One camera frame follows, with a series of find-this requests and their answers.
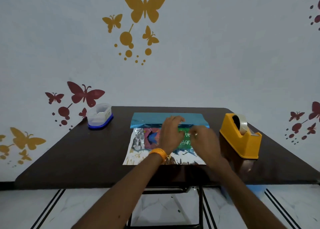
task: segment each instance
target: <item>dark brown table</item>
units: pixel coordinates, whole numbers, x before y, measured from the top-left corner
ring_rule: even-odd
[[[107,127],[91,131],[82,121],[19,175],[14,189],[111,187],[134,167],[122,165],[134,112],[201,113],[217,134],[225,114],[232,113],[226,108],[113,106],[114,119]],[[258,160],[242,159],[219,137],[222,154],[246,184],[319,183],[317,170],[259,132],[263,136]],[[205,165],[163,165],[148,187],[217,185],[216,176]]]

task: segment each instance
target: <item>marble floor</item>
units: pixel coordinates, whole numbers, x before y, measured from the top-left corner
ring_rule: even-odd
[[[106,191],[0,191],[0,228],[71,228]],[[204,188],[204,194],[204,228],[247,228],[235,206],[219,189]],[[268,185],[260,199],[289,229],[320,228],[319,185]],[[197,224],[198,202],[196,189],[181,194],[142,195],[132,213],[131,225]]]

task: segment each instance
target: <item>white wall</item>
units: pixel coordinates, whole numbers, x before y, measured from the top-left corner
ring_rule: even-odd
[[[310,25],[318,1],[166,0],[156,23],[142,17],[134,24],[139,58],[124,61],[128,47],[119,36],[133,23],[124,0],[0,0],[1,144],[12,143],[10,127],[46,139],[27,149],[32,161],[23,165],[11,146],[0,181],[13,181],[82,119],[88,106],[80,102],[59,126],[58,108],[72,103],[67,81],[104,90],[98,103],[229,108],[320,171],[319,134],[301,140],[316,119],[296,134],[298,144],[285,139],[295,122],[290,112],[306,112],[304,121],[320,102],[320,23]],[[108,33],[102,17],[117,14],[122,26]],[[160,41],[150,56],[147,25]],[[49,105],[45,92],[65,96]]]

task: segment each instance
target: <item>tape dispenser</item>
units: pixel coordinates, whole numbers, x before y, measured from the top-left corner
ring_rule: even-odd
[[[258,159],[262,134],[254,133],[242,114],[227,113],[220,129],[239,156],[246,159]]]

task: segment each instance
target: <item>butterfly decal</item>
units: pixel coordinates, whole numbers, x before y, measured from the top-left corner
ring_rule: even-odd
[[[312,103],[312,112],[313,113],[309,115],[309,119],[319,118],[319,122],[320,122],[320,103],[318,102]]]
[[[32,137],[30,138],[31,135],[33,134],[28,134],[26,133],[26,136],[18,129],[11,127],[10,128],[11,133],[15,136],[15,138],[12,140],[14,144],[19,148],[19,149],[24,149],[25,146],[27,145],[30,150],[35,150],[37,148],[37,145],[41,145],[46,140],[42,138],[37,138],[37,137]]]
[[[144,14],[144,18],[146,18],[146,13],[152,23],[155,23],[159,18],[158,9],[161,8],[162,4],[165,0],[125,0],[130,9],[133,10],[131,12],[131,19],[134,23],[138,23],[141,19],[142,14]]]
[[[87,104],[89,107],[95,106],[96,105],[95,99],[99,99],[105,93],[105,91],[98,90],[98,89],[91,90],[88,92],[88,89],[91,88],[91,86],[86,87],[85,85],[82,84],[84,86],[84,91],[83,91],[79,85],[71,81],[68,81],[67,84],[70,91],[74,94],[71,97],[72,101],[74,103],[78,103],[83,98],[83,102],[87,100]]]
[[[61,103],[61,99],[64,97],[64,94],[58,94],[57,93],[45,93],[47,97],[49,97],[49,104],[53,103],[54,101],[57,101],[58,103]]]
[[[86,115],[87,115],[87,110],[86,110],[86,108],[84,108],[84,109],[82,109],[82,112],[81,112],[81,113],[79,113],[79,116],[81,116],[81,117],[85,118],[85,117],[86,117]]]
[[[300,117],[301,117],[302,115],[304,115],[304,114],[305,114],[305,113],[300,113],[300,112],[297,112],[297,113],[295,113],[295,112],[290,112],[291,118],[289,119],[289,122],[291,122],[291,121],[294,120],[294,119],[299,120]]]
[[[120,28],[121,27],[121,21],[122,19],[122,14],[119,14],[117,15],[116,17],[113,16],[110,16],[109,17],[103,17],[102,20],[108,25],[108,32],[111,33],[112,31],[112,28],[114,26],[116,26],[117,28]]]
[[[27,154],[27,150],[23,150],[22,152],[19,152],[19,155],[22,156],[22,160],[32,161],[32,159]]]
[[[313,125],[311,125],[310,127],[307,128],[307,130],[309,130],[309,132],[307,134],[315,134],[316,133],[316,123],[314,123]]]
[[[142,38],[148,40],[148,46],[152,45],[153,43],[158,43],[159,42],[158,38],[155,38],[153,36],[155,36],[155,34],[153,34],[153,32],[151,33],[150,27],[147,26],[146,27],[146,33],[144,33],[142,35]]]

